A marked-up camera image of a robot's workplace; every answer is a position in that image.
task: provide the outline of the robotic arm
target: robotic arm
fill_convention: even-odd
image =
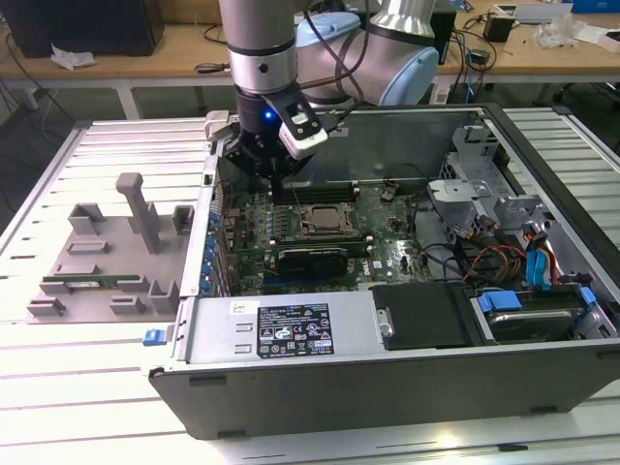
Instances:
[[[353,14],[316,15],[317,30],[346,66],[364,58],[353,76],[365,89],[365,100],[414,104],[437,67],[437,51],[429,46],[434,3],[384,0],[366,31],[358,28]],[[342,67],[307,23],[296,34],[295,13],[308,5],[308,0],[220,0],[239,117],[226,157],[242,171],[270,179],[274,196],[282,179],[299,172],[337,124],[332,115],[317,115],[308,101],[338,103],[356,95],[348,78],[338,78]],[[364,42],[367,54],[362,53]],[[298,74],[303,81],[337,78],[304,94]]]
[[[273,142],[302,160],[327,133],[299,90],[295,13],[307,0],[220,0],[231,56],[241,131]]]

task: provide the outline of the slotted metal surface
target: slotted metal surface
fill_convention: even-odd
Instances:
[[[176,142],[150,137],[167,131],[177,135]],[[166,325],[11,324],[22,319],[25,301],[64,244],[70,230],[66,218],[75,202],[90,199],[106,215],[130,214],[114,190],[116,175],[127,166],[142,172],[144,196],[156,200],[163,213],[195,198],[202,179],[201,132],[200,119],[97,123],[75,132],[44,175],[39,192],[0,239],[5,277],[0,279],[0,321],[5,322],[0,324],[0,463],[198,459],[209,465],[253,465],[338,459],[346,464],[439,460],[451,465],[620,459],[620,383],[562,415],[199,442],[185,433],[140,370],[168,353],[167,347],[140,343],[148,329]],[[104,133],[110,143],[85,143]],[[154,158],[156,153],[165,158]],[[176,154],[196,160],[179,161]],[[93,164],[85,162],[89,157]],[[117,162],[125,157],[136,160],[121,168]],[[299,401],[316,402],[320,414],[320,399]],[[497,445],[506,443],[528,449],[499,452]]]
[[[569,191],[620,247],[620,164],[617,156],[571,115],[551,108],[506,110]],[[515,163],[509,168],[526,193],[534,187]]]

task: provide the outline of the power cord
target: power cord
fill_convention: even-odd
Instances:
[[[49,93],[49,91],[47,91],[47,89],[44,89],[39,82],[34,79],[32,76],[30,76],[30,74],[26,71],[26,69],[21,65],[21,63],[19,62],[19,58],[16,55],[15,50],[11,47],[11,43],[9,42],[10,39],[13,38],[13,34],[9,33],[7,34],[7,36],[4,38],[4,42],[7,45],[7,49],[9,50],[9,53],[11,54],[11,56],[13,57],[13,60],[15,61],[15,63],[18,65],[18,67],[21,69],[21,71],[26,75],[27,78],[29,78],[37,87],[39,87],[39,89],[41,89],[50,99],[51,101],[58,107],[58,109],[60,109],[65,116],[67,116],[67,118],[69,118],[69,120],[72,123],[75,123],[75,119],[69,114],[68,111],[66,111],[64,109],[64,107],[62,107],[58,102],[56,102],[56,99],[54,99],[51,94]]]
[[[228,42],[226,41],[222,41],[220,40],[220,34],[222,33],[222,30],[220,29],[217,38],[213,38],[209,36],[209,32],[211,32],[213,29],[216,29],[218,27],[220,27],[221,24],[211,24],[209,27],[207,27],[204,32],[202,33],[202,36],[204,37],[204,39],[208,42],[212,42],[213,44],[219,44],[220,46],[227,46]]]

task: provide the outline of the power supply label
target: power supply label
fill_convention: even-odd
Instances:
[[[257,352],[261,358],[333,354],[326,303],[260,307]]]

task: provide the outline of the white sticker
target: white sticker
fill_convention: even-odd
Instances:
[[[256,315],[261,303],[258,300],[237,300],[231,302],[231,315]]]
[[[101,288],[101,284],[95,281],[75,281],[73,283],[65,283],[65,285],[70,289],[80,289],[80,288]]]

